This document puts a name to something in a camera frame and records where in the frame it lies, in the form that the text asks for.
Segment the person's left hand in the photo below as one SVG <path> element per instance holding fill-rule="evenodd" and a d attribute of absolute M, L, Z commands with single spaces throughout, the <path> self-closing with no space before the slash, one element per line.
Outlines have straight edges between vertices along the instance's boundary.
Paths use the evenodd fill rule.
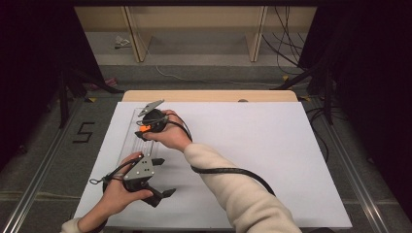
<path fill-rule="evenodd" d="M 146 189 L 129 192 L 122 184 L 122 177 L 127 173 L 133 161 L 142 156 L 142 152 L 135 152 L 129 155 L 121 162 L 120 168 L 115 172 L 114 178 L 110 180 L 99 201 L 99 206 L 106 216 L 118 214 L 130 203 L 153 196 L 153 193 Z"/>

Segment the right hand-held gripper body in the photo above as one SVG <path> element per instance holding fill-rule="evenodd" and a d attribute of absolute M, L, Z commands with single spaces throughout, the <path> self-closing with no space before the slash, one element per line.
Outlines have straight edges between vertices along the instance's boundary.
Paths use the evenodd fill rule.
<path fill-rule="evenodd" d="M 141 125 L 150 125 L 152 130 L 149 132 L 161 132 L 167 123 L 168 116 L 159 110 L 157 107 L 164 102 L 163 99 L 148 103 L 143 110 L 138 114 L 140 120 L 137 121 L 139 127 Z"/>

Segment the pink cloth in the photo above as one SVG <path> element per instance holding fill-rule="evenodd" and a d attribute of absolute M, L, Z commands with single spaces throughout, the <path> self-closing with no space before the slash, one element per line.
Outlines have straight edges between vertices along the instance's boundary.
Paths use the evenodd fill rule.
<path fill-rule="evenodd" d="M 110 89 L 118 84 L 118 80 L 116 78 L 106 79 L 103 83 L 90 83 L 88 85 L 89 90 L 98 90 L 98 89 Z"/>

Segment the clear plastic box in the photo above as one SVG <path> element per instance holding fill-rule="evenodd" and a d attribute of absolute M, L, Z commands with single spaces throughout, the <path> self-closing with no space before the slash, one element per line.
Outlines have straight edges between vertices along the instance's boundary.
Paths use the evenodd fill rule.
<path fill-rule="evenodd" d="M 121 165 L 121 162 L 125 158 L 135 152 L 142 152 L 145 156 L 157 158 L 159 143 L 155 141 L 144 141 L 136 136 L 136 132 L 140 128 L 138 121 L 143 119 L 139 116 L 141 111 L 142 108 L 137 108 L 132 112 L 132 118 L 127 126 L 124 142 L 122 143 L 118 165 Z"/>

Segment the black metal stand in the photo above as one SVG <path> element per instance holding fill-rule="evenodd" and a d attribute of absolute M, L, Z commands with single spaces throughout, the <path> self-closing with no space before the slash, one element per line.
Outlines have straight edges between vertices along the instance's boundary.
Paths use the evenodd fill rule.
<path fill-rule="evenodd" d="M 84 83 L 94 84 L 109 93 L 123 93 L 123 90 L 109 86 L 103 79 L 97 79 L 84 71 L 71 67 L 63 68 L 58 78 L 60 128 L 63 128 L 66 125 L 70 116 L 68 92 L 71 92 L 75 98 L 85 98 L 87 90 Z"/>
<path fill-rule="evenodd" d="M 313 67 L 297 75 L 291 80 L 281 84 L 280 86 L 274 87 L 274 90 L 287 90 L 308 77 L 312 78 L 307 87 L 307 91 L 310 94 L 316 94 L 321 89 L 324 91 L 324 106 L 322 107 L 322 110 L 324 111 L 327 122 L 329 124 L 333 124 L 331 116 L 332 77 L 327 62 L 320 61 L 316 63 Z"/>

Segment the metal floor rail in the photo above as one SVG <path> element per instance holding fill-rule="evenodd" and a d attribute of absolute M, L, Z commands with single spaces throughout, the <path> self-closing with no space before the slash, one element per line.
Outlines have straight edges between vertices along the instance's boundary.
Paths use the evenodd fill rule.
<path fill-rule="evenodd" d="M 69 117 L 56 129 L 53 135 L 52 142 L 48 147 L 47 152 L 42 157 L 42 161 L 37 167 L 36 173 L 30 179 L 30 183 L 27 188 L 17 197 L 17 204 L 7 219 L 5 225 L 0 228 L 0 233 L 18 233 L 26 216 L 28 215 L 30 208 L 32 207 L 35 198 L 40 190 L 42 184 L 45 181 L 47 173 L 49 172 L 53 161 L 56 158 L 56 154 L 61 148 L 61 144 L 66 135 L 66 132 L 73 121 L 74 116 L 82 106 L 82 99 L 75 99 L 69 109 Z"/>
<path fill-rule="evenodd" d="M 373 229 L 374 233 L 390 233 L 389 228 L 384 221 L 382 214 L 375 204 L 371 194 L 367 190 L 365 183 L 361 179 L 360 173 L 356 170 L 354 162 L 350 158 L 349 153 L 344 147 L 344 144 L 338 133 L 331 123 L 331 116 L 323 117 L 323 124 L 326 127 L 328 136 L 330 137 L 335 149 L 338 153 L 339 160 L 342 163 L 343 170 L 345 171 L 348 180 L 354 190 L 358 201 L 363 209 L 363 212 L 368 219 L 368 222 Z"/>

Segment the dark curtain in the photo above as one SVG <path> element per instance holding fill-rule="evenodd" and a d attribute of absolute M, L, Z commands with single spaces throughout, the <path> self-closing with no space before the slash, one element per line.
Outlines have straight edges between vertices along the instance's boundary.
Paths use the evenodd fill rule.
<path fill-rule="evenodd" d="M 412 0 L 320 0 L 303 64 L 336 40 L 337 97 L 412 221 Z"/>
<path fill-rule="evenodd" d="M 17 154 L 58 90 L 78 95 L 103 76 L 67 0 L 0 0 L 0 170 Z"/>

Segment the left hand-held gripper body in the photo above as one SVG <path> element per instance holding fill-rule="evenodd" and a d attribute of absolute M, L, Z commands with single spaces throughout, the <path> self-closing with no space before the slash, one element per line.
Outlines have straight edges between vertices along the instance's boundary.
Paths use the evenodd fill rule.
<path fill-rule="evenodd" d="M 150 158 L 141 157 L 134 162 L 123 176 L 123 186 L 129 192 L 149 188 L 149 179 L 154 175 L 154 165 Z"/>

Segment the wooden table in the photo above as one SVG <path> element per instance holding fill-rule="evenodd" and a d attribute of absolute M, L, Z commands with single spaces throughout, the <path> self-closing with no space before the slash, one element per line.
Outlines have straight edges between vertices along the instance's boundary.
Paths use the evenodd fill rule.
<path fill-rule="evenodd" d="M 290 90 L 128 90 L 122 102 L 297 102 Z"/>

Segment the light wooden shelf unit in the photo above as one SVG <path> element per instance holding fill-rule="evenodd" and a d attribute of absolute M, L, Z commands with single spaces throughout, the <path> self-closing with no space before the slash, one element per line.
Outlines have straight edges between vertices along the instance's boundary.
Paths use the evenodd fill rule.
<path fill-rule="evenodd" d="M 250 60 L 258 60 L 264 33 L 307 33 L 315 7 L 77 7 L 85 31 L 126 31 L 135 60 L 145 60 L 152 36 L 166 31 L 240 32 Z"/>

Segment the person's right hand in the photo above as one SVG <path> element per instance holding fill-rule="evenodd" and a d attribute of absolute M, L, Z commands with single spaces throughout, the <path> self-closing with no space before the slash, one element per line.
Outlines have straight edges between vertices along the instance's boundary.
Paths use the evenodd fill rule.
<path fill-rule="evenodd" d="M 143 137 L 147 140 L 161 142 L 167 148 L 183 152 L 192 143 L 183 129 L 184 123 L 174 111 L 165 110 L 164 113 L 169 117 L 170 123 L 167 123 L 161 132 L 146 132 Z"/>

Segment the white table sheet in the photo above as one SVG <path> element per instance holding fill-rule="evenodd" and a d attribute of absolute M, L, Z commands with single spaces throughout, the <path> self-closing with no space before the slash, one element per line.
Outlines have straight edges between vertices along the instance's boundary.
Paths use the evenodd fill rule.
<path fill-rule="evenodd" d="M 299 102 L 165 102 L 188 125 L 192 138 L 237 166 L 261 176 L 301 228 L 346 229 L 352 223 Z M 112 216 L 113 228 L 134 230 L 227 230 L 216 198 L 183 155 L 162 145 L 154 156 L 151 186 L 174 194 L 153 208 L 137 201 Z"/>

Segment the crumpled white paper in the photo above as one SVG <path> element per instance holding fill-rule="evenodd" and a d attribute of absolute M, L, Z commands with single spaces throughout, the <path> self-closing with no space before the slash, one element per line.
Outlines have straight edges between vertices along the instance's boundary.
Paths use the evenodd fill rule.
<path fill-rule="evenodd" d="M 130 47 L 131 47 L 131 43 L 127 39 L 124 39 L 121 36 L 117 36 L 115 38 L 115 49 L 116 50 L 130 48 Z"/>

